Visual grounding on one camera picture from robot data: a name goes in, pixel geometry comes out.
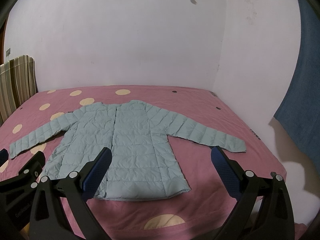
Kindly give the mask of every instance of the metal screw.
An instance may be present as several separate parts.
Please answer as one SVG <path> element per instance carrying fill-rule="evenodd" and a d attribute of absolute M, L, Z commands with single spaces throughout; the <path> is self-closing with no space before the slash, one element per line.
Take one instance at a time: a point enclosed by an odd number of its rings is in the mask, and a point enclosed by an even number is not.
<path fill-rule="evenodd" d="M 279 174 L 276 175 L 276 179 L 279 180 L 279 181 L 283 180 L 282 176 L 279 175 Z"/>
<path fill-rule="evenodd" d="M 72 171 L 72 172 L 70 172 L 69 177 L 70 178 L 75 178 L 77 175 L 78 175 L 78 172 Z"/>
<path fill-rule="evenodd" d="M 254 176 L 254 173 L 252 171 L 246 171 L 245 174 L 248 176 L 248 177 L 253 177 Z"/>
<path fill-rule="evenodd" d="M 34 183 L 31 184 L 31 187 L 32 187 L 32 188 L 35 188 L 36 186 L 38 186 L 38 183 L 36 183 L 36 182 L 34 182 Z"/>
<path fill-rule="evenodd" d="M 43 176 L 42 178 L 41 178 L 41 182 L 46 182 L 48 180 L 48 177 L 47 176 Z"/>

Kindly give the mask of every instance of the polka dot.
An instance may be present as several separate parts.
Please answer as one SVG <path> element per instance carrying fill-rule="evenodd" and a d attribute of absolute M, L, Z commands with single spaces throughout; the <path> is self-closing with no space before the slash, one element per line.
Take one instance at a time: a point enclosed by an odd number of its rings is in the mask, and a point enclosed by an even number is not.
<path fill-rule="evenodd" d="M 18 124 L 15 128 L 13 128 L 12 133 L 17 133 L 21 130 L 22 124 Z"/>
<path fill-rule="evenodd" d="M 5 168 L 8 166 L 9 160 L 7 160 L 1 167 L 0 167 L 0 172 L 4 172 Z"/>
<path fill-rule="evenodd" d="M 72 97 L 75 97 L 75 96 L 77 96 L 77 95 L 80 95 L 81 93 L 82 93 L 81 90 L 76 90 L 76 91 L 71 92 L 70 95 L 71 95 Z"/>
<path fill-rule="evenodd" d="M 38 151 L 42 151 L 45 149 L 45 147 L 47 146 L 47 143 L 44 143 L 44 144 L 40 144 L 40 145 L 37 145 L 35 147 L 33 147 L 30 152 L 32 154 L 36 154 Z"/>
<path fill-rule="evenodd" d="M 131 93 L 131 91 L 130 90 L 127 90 L 127 89 L 120 89 L 120 90 L 117 90 L 116 91 L 116 94 L 117 95 L 120 95 L 120 96 L 122 96 L 122 95 L 127 95 L 127 94 L 130 94 Z"/>
<path fill-rule="evenodd" d="M 43 111 L 43 110 L 47 109 L 49 106 L 50 106 L 49 103 L 44 104 L 44 105 L 40 106 L 39 110 L 40 110 L 40 111 Z"/>
<path fill-rule="evenodd" d="M 93 98 L 85 98 L 80 101 L 81 106 L 90 105 L 94 102 Z"/>
<path fill-rule="evenodd" d="M 185 221 L 176 215 L 165 214 L 150 219 L 144 226 L 144 229 L 156 229 L 182 224 Z"/>
<path fill-rule="evenodd" d="M 64 114 L 64 112 L 59 112 L 59 113 L 56 113 L 56 114 L 51 115 L 50 121 L 52 121 L 53 119 L 58 118 L 59 116 L 61 116 L 61 115 L 63 115 L 63 114 Z"/>

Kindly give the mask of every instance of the jacket sleeve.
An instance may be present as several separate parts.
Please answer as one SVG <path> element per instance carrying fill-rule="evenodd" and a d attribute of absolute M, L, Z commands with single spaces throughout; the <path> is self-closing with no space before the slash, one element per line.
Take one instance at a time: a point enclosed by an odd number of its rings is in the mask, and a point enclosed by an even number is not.
<path fill-rule="evenodd" d="M 246 152 L 243 140 L 204 126 L 182 114 L 172 112 L 150 104 L 146 105 L 150 128 L 160 130 L 167 135 L 194 141 L 207 146 L 220 146 L 229 152 Z"/>
<path fill-rule="evenodd" d="M 45 142 L 60 131 L 68 131 L 73 124 L 79 121 L 83 114 L 84 112 L 80 108 L 72 113 L 63 114 L 49 123 L 40 126 L 38 129 L 10 144 L 9 157 L 13 159 L 20 152 L 28 150 L 38 143 Z"/>

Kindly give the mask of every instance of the striped headboard cover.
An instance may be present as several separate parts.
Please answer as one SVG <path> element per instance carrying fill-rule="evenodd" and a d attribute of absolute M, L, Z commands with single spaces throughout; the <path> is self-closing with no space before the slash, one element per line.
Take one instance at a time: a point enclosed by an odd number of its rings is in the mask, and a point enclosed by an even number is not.
<path fill-rule="evenodd" d="M 0 65 L 0 126 L 36 92 L 33 58 L 22 55 Z"/>

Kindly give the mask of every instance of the pink bedsheet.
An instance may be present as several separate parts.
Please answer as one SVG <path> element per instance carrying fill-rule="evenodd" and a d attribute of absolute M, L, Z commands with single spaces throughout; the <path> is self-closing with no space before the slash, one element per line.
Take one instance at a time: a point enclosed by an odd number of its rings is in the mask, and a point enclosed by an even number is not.
<path fill-rule="evenodd" d="M 121 89 L 129 90 L 130 93 L 117 95 L 115 92 Z M 81 94 L 70 96 L 75 90 L 80 90 Z M 95 102 L 105 104 L 125 103 L 131 99 L 138 99 L 184 114 L 206 126 L 243 139 L 247 146 L 246 153 L 225 152 L 230 159 L 238 161 L 244 170 L 250 169 L 258 176 L 266 178 L 271 178 L 271 171 L 286 177 L 286 171 L 277 158 L 227 105 L 209 91 L 193 88 L 132 85 L 63 89 L 49 94 L 47 91 L 37 93 L 0 127 L 0 147 L 9 149 L 10 143 L 49 122 L 53 114 L 80 108 L 79 102 L 85 98 L 93 98 Z M 48 108 L 39 110 L 48 103 L 50 104 Z M 17 125 L 15 132 L 21 129 L 14 134 L 12 131 Z M 62 137 L 54 138 L 47 142 L 43 150 L 46 159 L 61 139 Z M 158 201 L 89 200 L 88 206 L 112 239 L 191 239 L 220 227 L 228 217 L 236 201 L 228 195 L 211 163 L 210 148 L 180 138 L 169 137 L 169 142 L 192 190 L 171 199 Z M 32 153 L 28 151 L 14 160 L 9 160 L 7 168 L 0 173 L 0 180 L 16 176 L 18 170 L 31 157 Z M 66 201 L 64 207 L 74 232 L 82 236 Z M 176 221 L 180 224 L 144 229 L 148 221 L 163 214 L 176 215 L 178 217 Z"/>

